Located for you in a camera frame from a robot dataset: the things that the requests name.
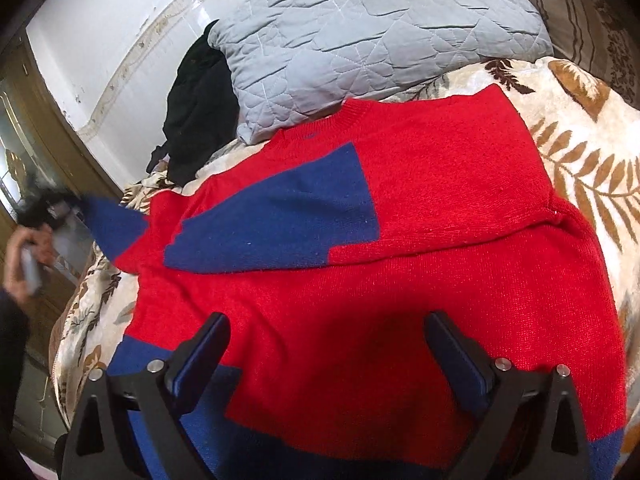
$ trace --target gray pillow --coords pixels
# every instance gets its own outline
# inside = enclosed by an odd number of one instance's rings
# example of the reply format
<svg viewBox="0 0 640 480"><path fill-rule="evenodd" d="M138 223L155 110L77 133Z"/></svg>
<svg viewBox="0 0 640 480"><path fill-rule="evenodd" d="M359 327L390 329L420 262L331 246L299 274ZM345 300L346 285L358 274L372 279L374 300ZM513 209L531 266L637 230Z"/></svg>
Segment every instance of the gray pillow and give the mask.
<svg viewBox="0 0 640 480"><path fill-rule="evenodd" d="M485 57L552 53L527 0L248 0L211 29L249 144L355 96L383 99Z"/></svg>

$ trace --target bedspread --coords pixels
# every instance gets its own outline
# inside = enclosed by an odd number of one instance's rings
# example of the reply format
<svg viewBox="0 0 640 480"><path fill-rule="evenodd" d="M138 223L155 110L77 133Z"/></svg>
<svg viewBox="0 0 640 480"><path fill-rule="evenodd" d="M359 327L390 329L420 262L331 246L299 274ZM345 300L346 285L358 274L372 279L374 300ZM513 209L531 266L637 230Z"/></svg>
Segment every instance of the bedspread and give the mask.
<svg viewBox="0 0 640 480"><path fill-rule="evenodd" d="M551 57L536 63L492 59L469 65L388 101L475 94L493 83L519 111L554 187L595 227L604 252L626 350L628 423L622 464L640 440L640 112L602 81ZM206 166L197 180L172 192L193 193L206 176L234 166L260 147L231 143L228 153ZM130 188L129 206L145 210L153 193L170 186L163 177L153 174ZM70 302L54 363L56 399L67 423L88 372L110 362L136 300L137 279L123 273L116 279L118 271L97 255Z"/></svg>

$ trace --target black garment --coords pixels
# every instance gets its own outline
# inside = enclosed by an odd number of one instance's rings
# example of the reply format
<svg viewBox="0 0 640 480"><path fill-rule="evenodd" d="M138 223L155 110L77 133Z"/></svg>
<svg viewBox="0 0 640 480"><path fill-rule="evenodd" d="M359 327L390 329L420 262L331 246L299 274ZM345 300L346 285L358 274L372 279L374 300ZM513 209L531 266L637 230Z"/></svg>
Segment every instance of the black garment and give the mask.
<svg viewBox="0 0 640 480"><path fill-rule="evenodd" d="M17 480L35 480L9 439L28 338L27 315L4 289L0 290L0 475Z"/></svg>
<svg viewBox="0 0 640 480"><path fill-rule="evenodd" d="M239 107L231 72L222 52L207 43L214 23L185 54L166 99L167 178L178 186L193 180L213 152L236 136Z"/></svg>

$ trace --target sweater sleeve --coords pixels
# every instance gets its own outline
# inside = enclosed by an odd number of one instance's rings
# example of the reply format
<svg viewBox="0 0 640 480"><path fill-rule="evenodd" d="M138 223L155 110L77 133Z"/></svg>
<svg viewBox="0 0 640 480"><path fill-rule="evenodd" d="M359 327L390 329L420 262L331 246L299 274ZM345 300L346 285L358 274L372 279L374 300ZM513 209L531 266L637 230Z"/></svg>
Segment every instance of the sweater sleeve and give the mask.
<svg viewBox="0 0 640 480"><path fill-rule="evenodd" d="M0 423L10 433L15 399L22 378L24 348L29 338L29 319L13 298L0 290Z"/></svg>

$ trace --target hand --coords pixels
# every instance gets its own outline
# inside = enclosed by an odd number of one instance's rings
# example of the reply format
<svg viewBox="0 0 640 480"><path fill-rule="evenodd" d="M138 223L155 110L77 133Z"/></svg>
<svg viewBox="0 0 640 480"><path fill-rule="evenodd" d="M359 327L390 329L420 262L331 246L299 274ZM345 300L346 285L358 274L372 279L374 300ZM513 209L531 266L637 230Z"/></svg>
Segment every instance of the hand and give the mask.
<svg viewBox="0 0 640 480"><path fill-rule="evenodd" d="M6 254L4 257L4 290L6 290L18 306L24 306L28 299L27 282L22 272L22 247L27 244L31 246L31 253L41 264L50 267L55 260L52 244L52 230L43 224L39 230L28 229L18 226L10 236L6 244Z"/></svg>

